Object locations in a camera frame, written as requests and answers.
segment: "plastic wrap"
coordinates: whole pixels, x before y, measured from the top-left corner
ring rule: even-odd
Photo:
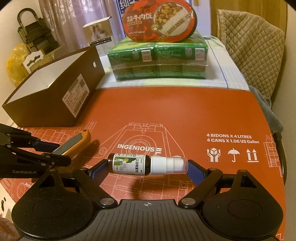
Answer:
[[[30,52],[25,44],[18,44],[8,57],[6,71],[15,86],[18,86],[29,75],[22,65],[29,54]]]
[[[108,53],[118,81],[141,78],[205,79],[208,46],[199,32],[178,43],[124,38]]]

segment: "spray bottle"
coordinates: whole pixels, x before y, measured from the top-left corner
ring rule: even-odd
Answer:
[[[109,173],[124,175],[164,175],[187,173],[188,159],[180,156],[162,157],[111,153],[108,158]]]

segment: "instant rice bowl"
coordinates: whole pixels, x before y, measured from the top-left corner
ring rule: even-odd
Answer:
[[[141,0],[123,15],[126,35],[142,42],[178,42],[190,37],[196,25],[194,9],[183,0]]]

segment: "green packaged box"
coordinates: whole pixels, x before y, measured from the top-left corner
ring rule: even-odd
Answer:
[[[154,52],[159,64],[206,65],[207,49],[207,43],[196,31],[178,43],[157,42]]]
[[[108,53],[117,80],[143,78],[205,79],[207,44],[195,32],[178,43],[135,42],[124,38]]]
[[[157,77],[154,55],[155,43],[135,42],[130,38],[121,40],[108,57],[117,80]]]

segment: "open cardboard box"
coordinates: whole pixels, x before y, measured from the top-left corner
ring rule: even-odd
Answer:
[[[73,126],[104,75],[87,47],[37,68],[2,107],[18,126]]]

